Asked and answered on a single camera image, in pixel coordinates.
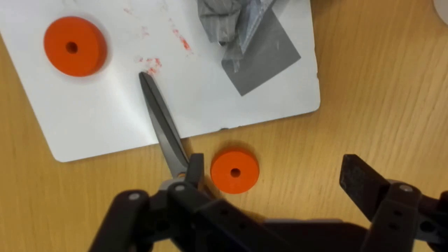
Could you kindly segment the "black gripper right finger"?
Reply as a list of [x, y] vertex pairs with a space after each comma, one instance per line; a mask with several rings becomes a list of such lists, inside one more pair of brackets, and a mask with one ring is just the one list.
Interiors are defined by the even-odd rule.
[[355, 154], [341, 161], [338, 183], [371, 225], [361, 252], [410, 252], [418, 223], [418, 189], [389, 182]]

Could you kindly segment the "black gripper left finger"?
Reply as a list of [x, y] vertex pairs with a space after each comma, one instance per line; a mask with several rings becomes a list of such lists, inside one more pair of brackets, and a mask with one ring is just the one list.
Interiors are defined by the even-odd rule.
[[267, 252], [280, 248], [280, 238], [226, 200], [214, 197], [201, 185], [203, 157], [190, 157], [186, 175], [173, 179], [163, 196], [166, 214], [162, 237], [182, 252]]

